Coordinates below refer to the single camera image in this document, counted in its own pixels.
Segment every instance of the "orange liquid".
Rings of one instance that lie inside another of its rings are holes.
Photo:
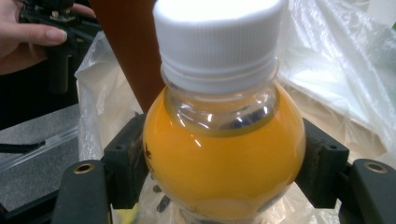
[[[194,133],[169,116],[160,93],[146,119],[148,167],[171,200],[195,215],[255,217],[297,176],[304,158],[304,125],[280,87],[279,107],[259,129],[216,137]]]

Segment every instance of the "plastic bag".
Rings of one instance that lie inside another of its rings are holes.
[[[396,167],[396,34],[342,0],[289,1],[279,40],[279,80],[303,116],[350,149],[350,160],[378,158]],[[80,158],[103,148],[141,112],[120,66],[99,34],[76,73]],[[143,187],[133,223],[182,223],[174,204],[157,207],[155,181]],[[339,223],[334,209],[315,209],[293,184],[262,223]]]

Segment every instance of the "bottle cap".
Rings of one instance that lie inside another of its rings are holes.
[[[224,94],[271,80],[285,0],[158,0],[163,76],[187,91]]]

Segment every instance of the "round bottle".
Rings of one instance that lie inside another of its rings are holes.
[[[189,223],[254,223],[303,163],[302,118],[275,82],[285,1],[159,0],[166,88],[143,131],[152,176]]]

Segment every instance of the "hand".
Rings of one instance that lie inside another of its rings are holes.
[[[65,31],[56,27],[19,23],[23,4],[0,0],[0,75],[17,72],[47,58],[43,46],[56,46],[67,39]],[[71,10],[95,17],[93,10],[74,4]]]

